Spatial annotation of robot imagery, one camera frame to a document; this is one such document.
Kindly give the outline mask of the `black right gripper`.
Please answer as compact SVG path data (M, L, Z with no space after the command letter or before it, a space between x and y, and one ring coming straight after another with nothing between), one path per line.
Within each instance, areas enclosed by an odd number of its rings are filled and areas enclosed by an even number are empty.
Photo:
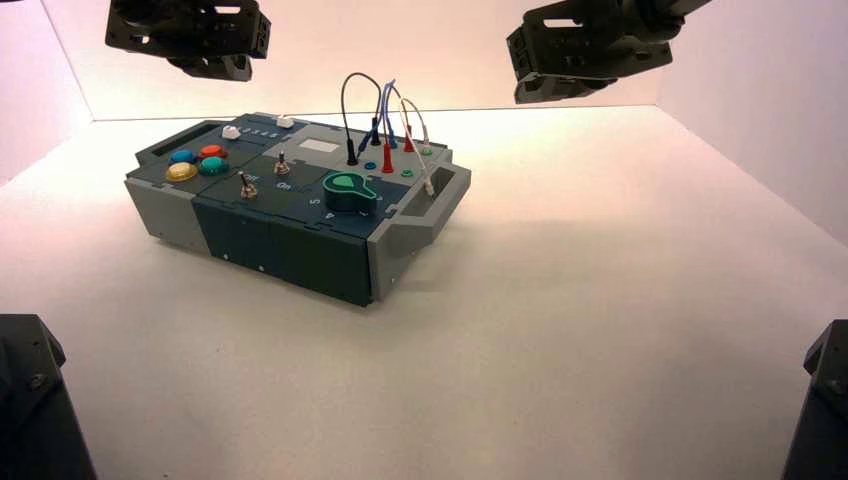
M672 61L673 14L661 1L559 1L524 13L506 39L514 101L592 95Z

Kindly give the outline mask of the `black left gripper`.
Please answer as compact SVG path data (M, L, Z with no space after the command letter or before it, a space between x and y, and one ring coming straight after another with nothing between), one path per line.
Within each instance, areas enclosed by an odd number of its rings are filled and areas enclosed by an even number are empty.
M105 44L165 59L203 79L248 82L267 58L271 21L256 1L112 1Z

